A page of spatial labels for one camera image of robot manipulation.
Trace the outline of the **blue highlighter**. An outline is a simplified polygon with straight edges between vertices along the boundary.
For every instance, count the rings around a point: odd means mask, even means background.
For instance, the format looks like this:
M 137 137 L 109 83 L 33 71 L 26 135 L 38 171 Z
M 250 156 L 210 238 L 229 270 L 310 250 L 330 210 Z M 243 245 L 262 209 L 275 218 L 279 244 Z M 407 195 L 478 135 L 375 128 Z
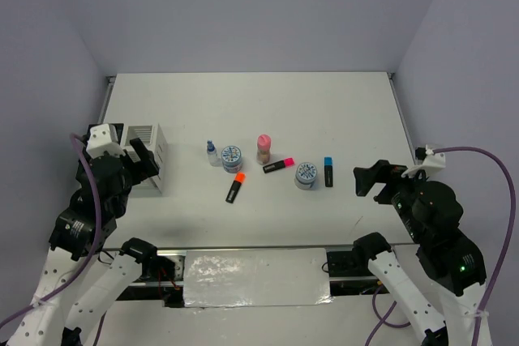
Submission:
M 328 188 L 333 187 L 333 163 L 331 156 L 324 158 L 324 183 Z

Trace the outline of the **small clear dropper bottle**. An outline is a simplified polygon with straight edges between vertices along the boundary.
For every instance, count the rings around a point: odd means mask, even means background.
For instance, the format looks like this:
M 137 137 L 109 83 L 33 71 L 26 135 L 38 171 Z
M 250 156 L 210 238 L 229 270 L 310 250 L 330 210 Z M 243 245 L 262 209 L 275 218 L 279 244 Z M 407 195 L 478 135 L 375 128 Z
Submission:
M 211 166 L 217 167 L 221 163 L 221 161 L 217 154 L 217 148 L 211 139 L 209 139 L 207 141 L 206 152 L 207 152 L 209 164 Z

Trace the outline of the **blue patterned round tin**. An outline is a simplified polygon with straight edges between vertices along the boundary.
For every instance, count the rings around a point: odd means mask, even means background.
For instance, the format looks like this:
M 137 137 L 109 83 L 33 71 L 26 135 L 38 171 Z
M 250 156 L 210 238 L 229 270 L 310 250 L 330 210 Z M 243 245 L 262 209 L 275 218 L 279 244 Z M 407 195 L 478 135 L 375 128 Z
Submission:
M 221 151 L 221 162 L 227 173 L 238 173 L 242 168 L 242 152 L 234 145 L 226 146 Z

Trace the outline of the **pink highlighter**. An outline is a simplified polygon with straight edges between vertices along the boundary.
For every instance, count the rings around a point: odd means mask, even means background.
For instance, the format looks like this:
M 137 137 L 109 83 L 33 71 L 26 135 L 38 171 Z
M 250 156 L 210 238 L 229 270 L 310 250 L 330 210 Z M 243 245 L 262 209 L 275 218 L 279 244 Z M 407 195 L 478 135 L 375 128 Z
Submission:
M 279 160 L 279 161 L 273 162 L 271 164 L 266 164 L 263 167 L 263 171 L 264 171 L 264 173 L 272 173 L 272 172 L 276 172 L 278 170 L 289 168 L 290 166 L 293 166 L 293 165 L 294 165 L 294 159 L 289 157 L 289 158 L 285 158 L 284 160 Z

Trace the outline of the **orange highlighter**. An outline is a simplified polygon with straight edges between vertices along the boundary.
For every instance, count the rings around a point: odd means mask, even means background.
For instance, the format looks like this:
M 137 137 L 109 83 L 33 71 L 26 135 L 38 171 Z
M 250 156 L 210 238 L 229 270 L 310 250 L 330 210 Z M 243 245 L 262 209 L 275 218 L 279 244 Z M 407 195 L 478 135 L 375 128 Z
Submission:
M 233 203 L 236 199 L 238 192 L 240 191 L 242 184 L 246 178 L 246 175 L 244 173 L 237 173 L 234 177 L 233 183 L 231 184 L 231 187 L 229 188 L 229 192 L 225 198 L 225 201 L 227 203 Z

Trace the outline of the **pink capped glitter jar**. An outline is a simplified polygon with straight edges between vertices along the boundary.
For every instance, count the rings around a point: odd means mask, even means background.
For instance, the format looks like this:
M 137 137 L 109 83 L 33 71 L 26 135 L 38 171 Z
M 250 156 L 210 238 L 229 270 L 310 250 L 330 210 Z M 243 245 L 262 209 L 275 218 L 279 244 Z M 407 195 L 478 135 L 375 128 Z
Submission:
M 268 135 L 260 135 L 256 141 L 256 160 L 260 164 L 267 164 L 271 156 L 272 140 Z

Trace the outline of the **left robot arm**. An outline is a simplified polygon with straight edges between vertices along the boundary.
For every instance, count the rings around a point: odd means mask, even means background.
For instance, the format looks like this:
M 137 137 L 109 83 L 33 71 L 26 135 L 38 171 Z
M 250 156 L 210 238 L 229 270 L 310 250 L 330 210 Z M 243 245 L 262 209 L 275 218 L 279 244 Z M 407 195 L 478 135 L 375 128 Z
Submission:
M 130 141 L 137 161 L 109 136 L 91 135 L 84 146 L 81 140 L 71 135 L 81 165 L 79 189 L 56 219 L 31 302 L 1 323 L 20 321 L 7 345 L 82 345 L 132 282 L 150 280 L 158 272 L 157 248 L 133 237 L 122 244 L 105 273 L 86 292 L 80 291 L 116 220 L 124 216 L 132 188 L 159 173 L 139 138 Z

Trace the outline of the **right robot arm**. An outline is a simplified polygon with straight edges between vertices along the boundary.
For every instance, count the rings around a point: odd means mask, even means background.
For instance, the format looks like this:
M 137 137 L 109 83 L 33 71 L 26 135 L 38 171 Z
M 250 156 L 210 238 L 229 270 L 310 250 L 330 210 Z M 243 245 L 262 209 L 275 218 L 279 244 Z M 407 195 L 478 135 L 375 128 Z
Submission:
M 411 259 L 396 254 L 381 233 L 370 233 L 354 242 L 354 268 L 382 282 L 419 344 L 490 345 L 481 307 L 487 289 L 483 254 L 459 228 L 463 208 L 455 192 L 422 169 L 408 174 L 404 165 L 386 160 L 353 173 L 359 197 L 382 185 L 374 200 L 394 208 L 417 246 Z

